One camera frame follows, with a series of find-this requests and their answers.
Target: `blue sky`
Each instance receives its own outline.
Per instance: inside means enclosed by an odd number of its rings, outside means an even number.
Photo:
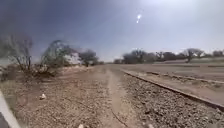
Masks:
[[[224,49],[223,0],[0,0],[0,31],[19,31],[39,56],[56,39],[111,61],[133,49]]]

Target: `dirt path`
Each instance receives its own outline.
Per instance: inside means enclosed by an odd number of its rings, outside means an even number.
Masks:
[[[126,90],[121,86],[120,79],[110,70],[108,76],[108,106],[101,117],[105,128],[140,128],[136,113],[129,102]]]

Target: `gravel embankment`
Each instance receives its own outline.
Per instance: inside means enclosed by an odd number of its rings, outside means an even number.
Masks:
[[[224,113],[156,85],[120,74],[139,118],[155,128],[222,128]]]

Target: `dirt ground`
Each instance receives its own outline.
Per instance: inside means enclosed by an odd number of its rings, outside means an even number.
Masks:
[[[31,87],[4,84],[1,90],[22,127],[141,127],[119,77],[104,67],[63,69]],[[41,94],[47,98],[40,100]]]
[[[0,86],[22,127],[224,127],[220,110],[127,76],[115,66],[64,68],[55,78],[29,85],[7,81]],[[41,94],[47,98],[40,100]]]
[[[125,69],[136,71],[151,71],[159,73],[167,73],[195,78],[202,78],[208,80],[224,81],[224,67],[208,67],[203,66],[177,66],[177,65],[151,65],[151,64],[136,64],[136,65],[119,65]]]

